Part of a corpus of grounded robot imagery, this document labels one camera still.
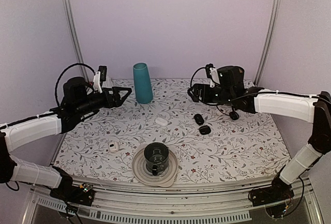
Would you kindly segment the white earbuds charging case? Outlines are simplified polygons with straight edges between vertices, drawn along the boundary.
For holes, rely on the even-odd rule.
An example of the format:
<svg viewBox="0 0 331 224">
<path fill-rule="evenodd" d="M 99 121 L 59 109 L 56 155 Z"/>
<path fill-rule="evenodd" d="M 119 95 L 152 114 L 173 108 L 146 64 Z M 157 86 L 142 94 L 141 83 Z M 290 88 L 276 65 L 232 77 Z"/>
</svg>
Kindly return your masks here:
<svg viewBox="0 0 331 224">
<path fill-rule="evenodd" d="M 163 127 L 165 127 L 165 126 L 168 125 L 168 121 L 165 120 L 165 119 L 162 118 L 162 117 L 157 117 L 157 118 L 155 119 L 155 123 L 158 124 L 158 125 L 160 125 L 160 126 L 163 126 Z"/>
</svg>

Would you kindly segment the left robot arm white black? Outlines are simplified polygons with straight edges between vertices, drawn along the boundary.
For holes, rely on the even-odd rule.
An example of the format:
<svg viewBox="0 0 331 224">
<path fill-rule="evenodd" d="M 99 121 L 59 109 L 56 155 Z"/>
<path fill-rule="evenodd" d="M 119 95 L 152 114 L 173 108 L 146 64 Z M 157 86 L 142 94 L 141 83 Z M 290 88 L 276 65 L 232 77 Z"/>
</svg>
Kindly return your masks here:
<svg viewBox="0 0 331 224">
<path fill-rule="evenodd" d="M 99 80 L 90 85 L 83 77 L 74 77 L 63 85 L 63 92 L 58 107 L 1 126 L 1 183 L 19 181 L 56 188 L 65 200 L 77 196 L 71 176 L 64 171 L 18 159 L 10 152 L 41 138 L 67 133 L 102 108 L 120 107 L 132 90 L 127 87 L 105 88 Z"/>
</svg>

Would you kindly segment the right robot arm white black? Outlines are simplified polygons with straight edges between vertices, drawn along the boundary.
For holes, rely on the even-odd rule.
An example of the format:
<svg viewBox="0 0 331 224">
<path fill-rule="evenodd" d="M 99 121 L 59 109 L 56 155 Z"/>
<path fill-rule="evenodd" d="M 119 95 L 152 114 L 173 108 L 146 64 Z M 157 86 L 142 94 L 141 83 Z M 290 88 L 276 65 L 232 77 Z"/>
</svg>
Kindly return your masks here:
<svg viewBox="0 0 331 224">
<path fill-rule="evenodd" d="M 209 84 L 191 83 L 187 93 L 194 102 L 218 107 L 229 105 L 231 119 L 238 119 L 237 110 L 246 113 L 267 113 L 287 116 L 313 124 L 312 134 L 301 150 L 285 165 L 272 181 L 267 196 L 279 201 L 292 184 L 325 154 L 330 152 L 330 94 L 322 91 L 315 95 L 272 91 L 263 87 L 244 87 L 245 71 L 240 66 L 202 68 Z"/>
</svg>

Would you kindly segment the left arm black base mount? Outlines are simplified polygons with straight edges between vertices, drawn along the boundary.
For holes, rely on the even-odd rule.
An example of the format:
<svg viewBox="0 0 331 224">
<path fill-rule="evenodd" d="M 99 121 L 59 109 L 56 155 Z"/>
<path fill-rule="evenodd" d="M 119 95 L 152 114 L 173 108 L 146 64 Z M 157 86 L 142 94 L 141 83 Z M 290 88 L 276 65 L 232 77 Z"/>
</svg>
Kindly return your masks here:
<svg viewBox="0 0 331 224">
<path fill-rule="evenodd" d="M 89 183 L 74 186 L 72 181 L 64 181 L 57 188 L 51 189 L 50 196 L 67 203 L 92 206 L 95 191 L 93 185 Z"/>
</svg>

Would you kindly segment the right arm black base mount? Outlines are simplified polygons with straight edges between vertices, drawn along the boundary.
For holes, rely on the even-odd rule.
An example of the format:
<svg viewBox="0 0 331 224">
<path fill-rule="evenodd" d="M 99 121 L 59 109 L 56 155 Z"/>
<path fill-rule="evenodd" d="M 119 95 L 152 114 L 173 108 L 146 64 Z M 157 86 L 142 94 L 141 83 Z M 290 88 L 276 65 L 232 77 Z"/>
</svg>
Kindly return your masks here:
<svg viewBox="0 0 331 224">
<path fill-rule="evenodd" d="M 278 179 L 273 180 L 268 187 L 257 187 L 248 193 L 248 200 L 253 206 L 276 203 L 292 197 L 294 197 L 292 186 Z"/>
</svg>

